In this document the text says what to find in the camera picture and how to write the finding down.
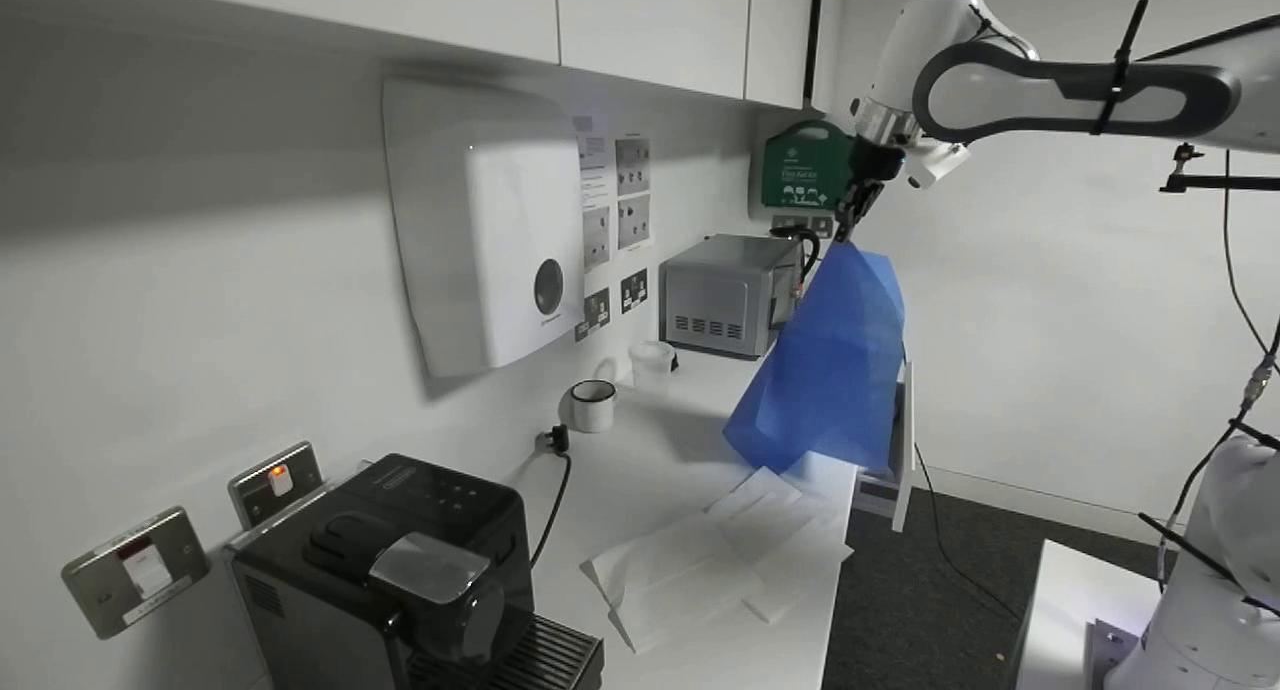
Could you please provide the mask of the steel wall switch plate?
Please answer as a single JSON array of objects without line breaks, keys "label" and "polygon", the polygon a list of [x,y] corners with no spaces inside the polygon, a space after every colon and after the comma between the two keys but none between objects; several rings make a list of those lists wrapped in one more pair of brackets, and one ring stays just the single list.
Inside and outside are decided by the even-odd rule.
[{"label": "steel wall switch plate", "polygon": [[173,506],[69,561],[60,576],[93,635],[108,640],[209,572],[186,508]]}]

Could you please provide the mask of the white wall cabinet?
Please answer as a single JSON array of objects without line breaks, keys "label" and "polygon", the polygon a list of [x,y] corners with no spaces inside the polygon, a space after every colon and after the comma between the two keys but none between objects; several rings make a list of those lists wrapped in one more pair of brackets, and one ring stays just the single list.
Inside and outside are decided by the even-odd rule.
[{"label": "white wall cabinet", "polygon": [[812,0],[211,0],[800,108]]}]

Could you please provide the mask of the green first aid kit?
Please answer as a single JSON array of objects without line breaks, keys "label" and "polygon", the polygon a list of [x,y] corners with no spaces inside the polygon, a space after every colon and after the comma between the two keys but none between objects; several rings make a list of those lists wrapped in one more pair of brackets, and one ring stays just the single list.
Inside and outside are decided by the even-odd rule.
[{"label": "green first aid kit", "polygon": [[760,204],[836,211],[849,188],[851,151],[852,137],[832,122],[796,122],[765,143]]}]

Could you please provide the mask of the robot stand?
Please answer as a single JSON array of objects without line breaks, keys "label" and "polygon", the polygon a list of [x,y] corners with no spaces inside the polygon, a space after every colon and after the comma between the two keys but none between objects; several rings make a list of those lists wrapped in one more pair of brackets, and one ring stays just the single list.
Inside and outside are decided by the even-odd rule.
[{"label": "robot stand", "polygon": [[1102,620],[1139,635],[1157,600],[1153,579],[1043,542],[1002,690],[1088,690],[1088,625]]}]

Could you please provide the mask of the black coffee machine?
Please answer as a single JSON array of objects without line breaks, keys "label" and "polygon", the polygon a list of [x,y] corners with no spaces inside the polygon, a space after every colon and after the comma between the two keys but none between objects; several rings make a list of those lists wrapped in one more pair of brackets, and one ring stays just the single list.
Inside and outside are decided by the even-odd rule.
[{"label": "black coffee machine", "polygon": [[228,547],[270,690],[602,690],[540,616],[522,497],[389,454]]}]

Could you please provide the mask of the paper notice with photos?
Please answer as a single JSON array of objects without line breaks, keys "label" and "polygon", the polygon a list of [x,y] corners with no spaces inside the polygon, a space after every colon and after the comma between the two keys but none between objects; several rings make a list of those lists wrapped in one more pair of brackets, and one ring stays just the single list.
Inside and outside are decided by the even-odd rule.
[{"label": "paper notice with photos", "polygon": [[643,137],[614,142],[617,179],[617,248],[628,251],[652,239],[652,143]]}]

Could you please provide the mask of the clear plastic cup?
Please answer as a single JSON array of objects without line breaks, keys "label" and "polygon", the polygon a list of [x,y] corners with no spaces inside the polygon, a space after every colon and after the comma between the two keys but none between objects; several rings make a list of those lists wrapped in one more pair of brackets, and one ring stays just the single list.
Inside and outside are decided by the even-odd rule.
[{"label": "clear plastic cup", "polygon": [[636,342],[628,348],[632,387],[653,396],[664,396],[676,365],[672,344],[657,341]]}]

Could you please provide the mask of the white paper towel dispenser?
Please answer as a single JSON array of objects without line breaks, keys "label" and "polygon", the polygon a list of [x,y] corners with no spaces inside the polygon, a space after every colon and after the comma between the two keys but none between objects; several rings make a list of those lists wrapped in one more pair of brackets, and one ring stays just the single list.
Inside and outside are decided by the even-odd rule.
[{"label": "white paper towel dispenser", "polygon": [[430,376],[506,367],[582,320],[579,148],[556,102],[388,78],[384,151],[411,315]]}]

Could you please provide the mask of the white paper towel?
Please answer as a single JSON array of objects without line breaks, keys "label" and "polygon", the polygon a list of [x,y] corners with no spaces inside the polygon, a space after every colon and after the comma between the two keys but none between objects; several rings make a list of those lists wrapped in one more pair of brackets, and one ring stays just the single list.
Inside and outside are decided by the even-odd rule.
[{"label": "white paper towel", "polygon": [[582,565],[625,643],[646,653],[740,604],[764,582],[704,512]]},{"label": "white paper towel", "polygon": [[826,572],[838,572],[852,554],[838,527],[844,512],[767,467],[751,472],[705,513],[760,579],[760,588],[742,603],[769,625],[815,593]]}]

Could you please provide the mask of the white enamel mug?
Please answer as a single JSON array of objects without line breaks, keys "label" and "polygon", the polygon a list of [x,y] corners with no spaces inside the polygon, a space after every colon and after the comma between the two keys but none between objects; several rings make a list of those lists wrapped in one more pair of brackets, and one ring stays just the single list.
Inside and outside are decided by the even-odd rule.
[{"label": "white enamel mug", "polygon": [[614,422],[617,387],[604,379],[588,379],[570,388],[572,428],[586,434],[608,431]]}]

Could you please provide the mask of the silver microwave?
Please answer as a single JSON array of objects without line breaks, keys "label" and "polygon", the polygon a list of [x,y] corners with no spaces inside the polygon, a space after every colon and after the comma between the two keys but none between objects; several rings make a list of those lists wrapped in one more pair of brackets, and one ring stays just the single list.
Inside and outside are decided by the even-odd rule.
[{"label": "silver microwave", "polygon": [[659,339],[718,356],[760,358],[791,320],[804,245],[716,234],[660,265]]}]

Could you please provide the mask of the white drawer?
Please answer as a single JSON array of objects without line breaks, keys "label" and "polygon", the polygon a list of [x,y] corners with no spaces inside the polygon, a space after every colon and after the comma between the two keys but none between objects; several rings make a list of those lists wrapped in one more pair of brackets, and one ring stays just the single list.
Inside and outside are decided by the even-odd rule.
[{"label": "white drawer", "polygon": [[893,533],[905,529],[918,466],[913,381],[913,364],[904,358],[895,394],[888,469],[877,472],[860,470],[852,495],[855,511],[888,520]]}]

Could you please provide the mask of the tall paper wall notice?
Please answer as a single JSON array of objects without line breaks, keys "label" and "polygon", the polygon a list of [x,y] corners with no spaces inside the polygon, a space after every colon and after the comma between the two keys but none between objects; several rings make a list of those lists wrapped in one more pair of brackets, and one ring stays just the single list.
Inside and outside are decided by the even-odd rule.
[{"label": "tall paper wall notice", "polygon": [[593,116],[572,116],[579,143],[582,211],[582,268],[591,274],[612,256],[612,219],[616,202],[614,140]]}]

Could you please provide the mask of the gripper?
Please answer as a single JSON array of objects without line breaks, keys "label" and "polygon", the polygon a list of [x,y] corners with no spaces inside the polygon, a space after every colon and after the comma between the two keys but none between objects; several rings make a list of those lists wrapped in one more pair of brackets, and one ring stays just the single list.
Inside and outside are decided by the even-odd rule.
[{"label": "gripper", "polygon": [[850,183],[835,211],[835,245],[849,242],[851,230],[870,213],[884,183],[900,174],[905,152],[900,147],[879,146],[867,138],[852,138]]}]

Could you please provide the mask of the blue cloth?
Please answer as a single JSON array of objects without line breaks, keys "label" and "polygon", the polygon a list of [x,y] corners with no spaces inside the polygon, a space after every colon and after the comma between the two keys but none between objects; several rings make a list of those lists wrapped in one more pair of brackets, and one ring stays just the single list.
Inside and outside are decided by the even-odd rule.
[{"label": "blue cloth", "polygon": [[755,469],[806,453],[890,469],[905,309],[883,253],[831,245],[723,437]]}]

